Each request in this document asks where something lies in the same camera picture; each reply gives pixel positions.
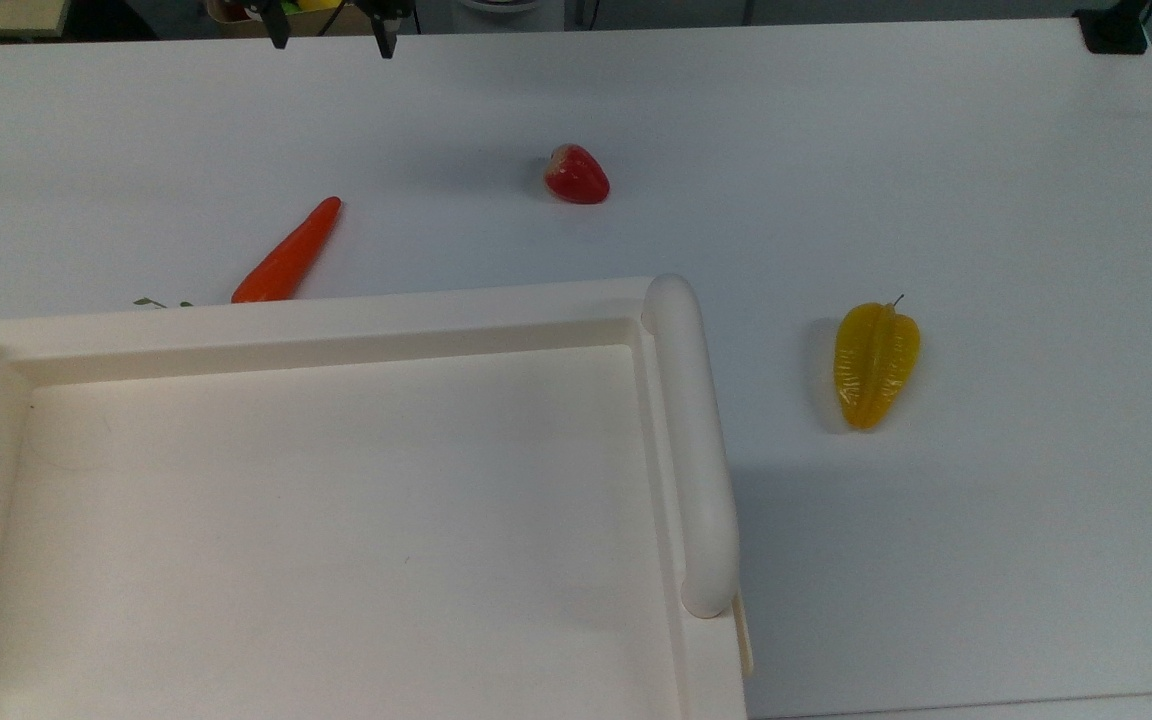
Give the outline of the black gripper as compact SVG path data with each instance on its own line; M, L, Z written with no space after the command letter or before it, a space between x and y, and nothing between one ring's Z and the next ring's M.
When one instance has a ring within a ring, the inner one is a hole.
M332 13L338 6L355 6L371 18L372 36L384 59L396 54L401 18L411 17L414 1L242 1L244 12L260 15L268 12L268 35L276 50L285 50L291 37L291 15Z

